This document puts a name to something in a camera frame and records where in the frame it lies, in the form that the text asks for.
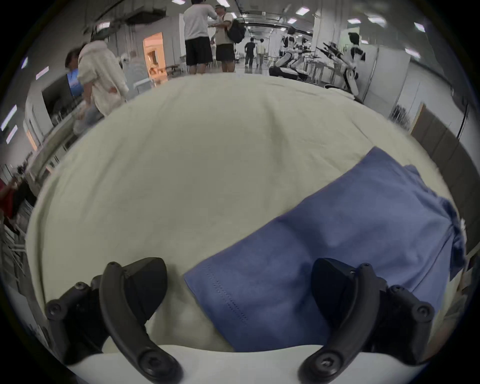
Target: person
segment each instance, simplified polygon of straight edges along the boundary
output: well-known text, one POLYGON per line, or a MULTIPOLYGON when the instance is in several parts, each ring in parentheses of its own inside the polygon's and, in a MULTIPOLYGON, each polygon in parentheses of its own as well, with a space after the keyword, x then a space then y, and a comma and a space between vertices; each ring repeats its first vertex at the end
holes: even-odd
POLYGON ((0 210, 4 215, 4 224, 13 232, 18 234, 14 229, 11 221, 17 216, 20 205, 27 201, 31 206, 36 203, 36 197, 30 190, 28 183, 23 180, 20 182, 19 176, 14 175, 8 184, 0 180, 0 210))
POLYGON ((147 82, 137 86, 133 86, 135 83, 148 79, 148 71, 145 64, 145 60, 137 56, 137 51, 130 52, 130 60, 125 62, 124 72, 127 79, 127 87, 129 89, 127 95, 127 101, 132 100, 138 94, 148 91, 152 88, 152 83, 147 82))
POLYGON ((260 43, 257 44, 257 65, 260 68, 264 64, 265 51, 264 40, 260 39, 260 43))
POLYGON ((253 51, 255 50, 255 39, 252 37, 250 42, 245 44, 245 66, 250 62, 249 67, 253 66, 253 51))
POLYGON ((218 18, 213 7, 205 4, 205 0, 192 0, 192 6, 183 14, 186 61, 192 75, 205 73, 207 64, 213 61, 208 37, 208 16, 214 20, 218 18))
POLYGON ((215 36, 212 41, 216 41, 216 59, 222 62, 223 72, 235 71, 235 50, 233 41, 229 39, 227 30, 232 26, 233 16, 227 12, 223 5, 217 4, 215 6, 220 23, 215 23, 211 26, 216 28, 215 36))
POLYGON ((84 87, 86 106, 77 116, 82 120, 74 128, 77 135, 93 127, 127 100, 127 79, 117 57, 104 41, 93 41, 71 50, 65 59, 65 67, 70 71, 78 69, 78 80, 84 87))

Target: black backpack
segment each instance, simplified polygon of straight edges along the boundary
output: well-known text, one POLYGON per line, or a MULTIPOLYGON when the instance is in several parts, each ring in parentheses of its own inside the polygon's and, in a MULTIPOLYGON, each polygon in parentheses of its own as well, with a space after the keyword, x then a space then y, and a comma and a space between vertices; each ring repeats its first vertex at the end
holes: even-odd
POLYGON ((227 36, 235 44, 238 44, 245 38, 245 32, 245 26, 237 20, 233 20, 231 28, 227 29, 227 36))

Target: blue cloth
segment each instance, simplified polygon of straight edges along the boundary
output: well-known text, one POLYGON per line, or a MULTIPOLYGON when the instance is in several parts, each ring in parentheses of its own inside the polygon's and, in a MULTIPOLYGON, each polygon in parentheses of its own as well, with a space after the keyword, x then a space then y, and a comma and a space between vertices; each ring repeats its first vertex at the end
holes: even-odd
POLYGON ((319 257, 371 263, 439 310, 463 267, 455 209, 413 166, 379 148, 297 207, 199 263, 184 276, 206 315, 238 352, 324 345, 330 329, 310 287, 319 257))

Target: monitor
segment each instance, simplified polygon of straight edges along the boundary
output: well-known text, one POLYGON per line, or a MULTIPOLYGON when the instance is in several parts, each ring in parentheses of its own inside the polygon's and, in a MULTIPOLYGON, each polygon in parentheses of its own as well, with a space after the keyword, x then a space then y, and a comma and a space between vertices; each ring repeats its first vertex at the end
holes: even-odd
POLYGON ((78 81, 78 68, 68 73, 67 77, 68 77, 68 84, 70 86, 70 92, 72 93, 72 97, 76 99, 77 97, 81 96, 81 94, 84 92, 84 88, 78 81))

